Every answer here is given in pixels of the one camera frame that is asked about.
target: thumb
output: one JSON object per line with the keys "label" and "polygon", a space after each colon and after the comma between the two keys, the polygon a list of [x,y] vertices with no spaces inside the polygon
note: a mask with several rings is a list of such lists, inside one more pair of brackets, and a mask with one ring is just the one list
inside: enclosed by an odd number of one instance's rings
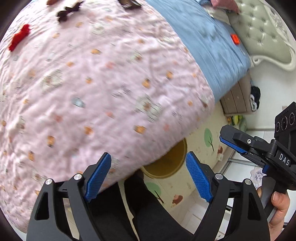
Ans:
{"label": "thumb", "polygon": [[290,198],[288,194],[274,192],[271,197],[271,203],[277,208],[277,211],[270,221],[270,225],[276,226],[284,220],[290,206]]}

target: round yellow bin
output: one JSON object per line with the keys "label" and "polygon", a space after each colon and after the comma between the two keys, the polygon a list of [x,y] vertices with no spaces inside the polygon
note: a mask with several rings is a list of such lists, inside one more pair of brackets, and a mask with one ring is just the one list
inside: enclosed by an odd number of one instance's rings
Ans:
{"label": "round yellow bin", "polygon": [[168,153],[155,162],[142,167],[142,171],[150,178],[167,178],[174,175],[183,165],[187,153],[187,143],[184,138]]}

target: red tag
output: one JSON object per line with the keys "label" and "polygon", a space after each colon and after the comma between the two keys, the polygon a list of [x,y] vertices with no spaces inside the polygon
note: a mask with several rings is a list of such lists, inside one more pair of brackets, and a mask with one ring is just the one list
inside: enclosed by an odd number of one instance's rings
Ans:
{"label": "red tag", "polygon": [[230,36],[231,36],[232,41],[234,42],[235,45],[240,44],[240,40],[239,40],[239,37],[237,36],[237,34],[231,34]]}

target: human hand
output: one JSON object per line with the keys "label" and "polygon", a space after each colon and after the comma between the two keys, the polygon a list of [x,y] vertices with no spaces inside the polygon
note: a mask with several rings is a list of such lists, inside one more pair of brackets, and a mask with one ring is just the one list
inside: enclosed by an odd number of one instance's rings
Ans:
{"label": "human hand", "polygon": [[[261,197],[261,187],[257,189],[259,197]],[[274,192],[271,196],[271,203],[277,208],[273,218],[268,223],[270,240],[274,241],[281,233],[284,225],[284,218],[290,206],[290,198],[288,194]]]}

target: upholstered headboard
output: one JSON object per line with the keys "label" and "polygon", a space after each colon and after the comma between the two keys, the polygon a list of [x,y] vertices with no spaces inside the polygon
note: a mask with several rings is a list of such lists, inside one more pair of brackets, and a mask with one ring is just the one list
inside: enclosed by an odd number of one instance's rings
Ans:
{"label": "upholstered headboard", "polygon": [[263,0],[236,0],[240,14],[229,14],[234,28],[254,65],[262,60],[277,64],[283,69],[293,70],[296,66],[295,51],[288,43],[275,10]]}

